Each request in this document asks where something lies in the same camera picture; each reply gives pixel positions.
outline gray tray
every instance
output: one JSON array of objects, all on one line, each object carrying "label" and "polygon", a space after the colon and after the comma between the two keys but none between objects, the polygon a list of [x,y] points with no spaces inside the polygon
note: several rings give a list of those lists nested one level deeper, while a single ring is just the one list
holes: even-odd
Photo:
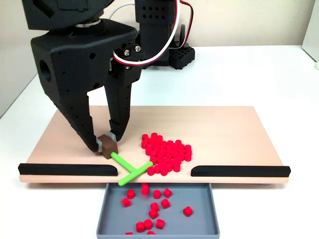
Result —
[{"label": "gray tray", "polygon": [[[101,209],[99,224],[97,228],[98,239],[120,239],[127,238],[219,238],[219,227],[215,212],[211,184],[192,183],[152,183],[150,195],[147,198],[141,196],[141,184],[131,183],[124,187],[118,184],[109,183],[106,187],[104,201]],[[173,195],[168,199],[171,207],[163,209],[160,202],[166,198],[163,194],[160,199],[154,199],[155,189],[163,190],[169,188]],[[121,200],[126,197],[127,190],[135,190],[135,198],[132,205],[124,208]],[[148,215],[150,204],[159,204],[159,216],[152,220],[156,235],[147,235],[136,232],[136,223],[151,219]],[[183,209],[187,206],[193,208],[193,214],[186,217]],[[165,221],[164,229],[155,227],[157,219]],[[126,232],[133,232],[133,235],[125,235]]]}]

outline green plastic rod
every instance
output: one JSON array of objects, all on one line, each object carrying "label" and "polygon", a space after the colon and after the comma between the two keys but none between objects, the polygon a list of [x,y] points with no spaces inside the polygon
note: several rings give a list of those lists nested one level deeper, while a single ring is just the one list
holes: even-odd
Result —
[{"label": "green plastic rod", "polygon": [[134,172],[130,173],[128,176],[122,178],[119,181],[119,185],[120,186],[124,186],[125,184],[131,182],[133,179],[137,178],[138,176],[140,176],[141,174],[145,173],[145,171],[149,168],[153,166],[153,162],[147,162],[146,164],[144,164],[142,167],[136,169]]},{"label": "green plastic rod", "polygon": [[116,152],[111,153],[111,158],[117,161],[123,168],[128,170],[130,173],[136,171],[136,168],[130,165],[124,158],[118,155]]}]

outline wooden board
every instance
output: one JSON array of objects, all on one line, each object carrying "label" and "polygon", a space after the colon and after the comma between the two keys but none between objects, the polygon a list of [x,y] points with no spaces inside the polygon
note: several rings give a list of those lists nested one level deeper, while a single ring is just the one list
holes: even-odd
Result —
[{"label": "wooden board", "polygon": [[[94,133],[110,130],[105,106],[91,106]],[[167,176],[141,175],[134,182],[181,183],[286,183],[289,178],[275,177],[191,177],[198,165],[282,166],[253,107],[131,107],[127,130],[119,142],[119,154],[134,167],[149,161],[141,149],[141,136],[157,132],[164,140],[181,139],[192,145],[191,162],[183,162],[179,173]],[[118,182],[128,172],[112,159],[92,153],[57,111],[36,145],[28,163],[111,164],[117,177],[20,175],[22,182],[100,183]]]}]

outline white wall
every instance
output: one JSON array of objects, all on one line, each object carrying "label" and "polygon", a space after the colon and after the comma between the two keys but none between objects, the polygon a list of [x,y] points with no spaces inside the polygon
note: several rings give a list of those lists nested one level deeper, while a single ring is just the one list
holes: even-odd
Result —
[{"label": "white wall", "polygon": [[[116,0],[105,17],[124,2]],[[193,6],[191,46],[301,45],[315,0],[188,0]],[[188,7],[182,7],[183,24]],[[136,26],[134,7],[119,10],[113,20]]]},{"label": "white wall", "polygon": [[[118,5],[116,0],[104,17]],[[192,46],[301,45],[315,0],[189,0],[195,10],[189,37]],[[181,23],[189,9],[182,7]],[[134,7],[113,20],[136,28]],[[0,116],[36,74],[31,38],[44,32],[28,30],[21,0],[0,0]]]}]

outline brown cube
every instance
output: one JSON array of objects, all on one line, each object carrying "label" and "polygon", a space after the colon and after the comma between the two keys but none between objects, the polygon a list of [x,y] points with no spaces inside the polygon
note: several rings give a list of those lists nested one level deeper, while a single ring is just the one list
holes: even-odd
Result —
[{"label": "brown cube", "polygon": [[102,155],[107,158],[110,159],[111,158],[111,153],[116,152],[119,153],[118,151],[118,145],[117,143],[115,143],[110,137],[108,137],[107,135],[101,135],[100,137],[98,137],[99,140],[101,140],[102,142]]}]

